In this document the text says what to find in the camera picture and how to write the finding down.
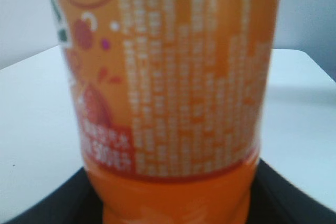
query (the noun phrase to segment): bottle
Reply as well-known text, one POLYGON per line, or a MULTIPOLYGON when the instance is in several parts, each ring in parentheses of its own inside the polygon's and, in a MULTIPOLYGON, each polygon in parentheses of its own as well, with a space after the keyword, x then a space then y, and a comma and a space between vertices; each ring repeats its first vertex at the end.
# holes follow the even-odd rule
POLYGON ((51 0, 105 224, 243 224, 278 0, 51 0))

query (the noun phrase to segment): white table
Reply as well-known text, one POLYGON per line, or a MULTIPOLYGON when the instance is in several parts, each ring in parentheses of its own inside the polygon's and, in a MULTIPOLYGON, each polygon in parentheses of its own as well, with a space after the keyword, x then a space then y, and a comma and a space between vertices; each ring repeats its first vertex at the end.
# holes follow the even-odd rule
MULTIPOLYGON (((336 84, 304 52, 274 50, 262 157, 336 211, 336 84)), ((0 70, 0 223, 82 166, 60 48, 0 70)))

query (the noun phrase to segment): black tray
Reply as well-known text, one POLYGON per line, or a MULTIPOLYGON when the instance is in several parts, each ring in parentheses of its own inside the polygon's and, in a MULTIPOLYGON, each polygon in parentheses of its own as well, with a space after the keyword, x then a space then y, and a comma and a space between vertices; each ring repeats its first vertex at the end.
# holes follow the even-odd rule
MULTIPOLYGON (((100 224, 102 203, 80 169, 50 196, 6 224, 100 224)), ((260 161, 246 224, 336 224, 320 205, 260 161)))

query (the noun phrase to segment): bottle label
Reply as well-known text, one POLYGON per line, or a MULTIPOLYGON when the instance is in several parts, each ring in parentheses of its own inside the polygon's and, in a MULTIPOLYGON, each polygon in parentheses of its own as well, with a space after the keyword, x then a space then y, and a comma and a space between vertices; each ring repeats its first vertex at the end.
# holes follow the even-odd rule
POLYGON ((278 0, 51 0, 83 153, 135 179, 256 155, 278 0))

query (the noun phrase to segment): plastic bottle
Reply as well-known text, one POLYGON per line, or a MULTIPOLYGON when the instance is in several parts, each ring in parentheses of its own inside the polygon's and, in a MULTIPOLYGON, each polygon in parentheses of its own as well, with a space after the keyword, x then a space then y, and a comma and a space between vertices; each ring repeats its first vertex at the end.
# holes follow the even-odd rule
POLYGON ((243 224, 278 0, 51 0, 105 224, 243 224))

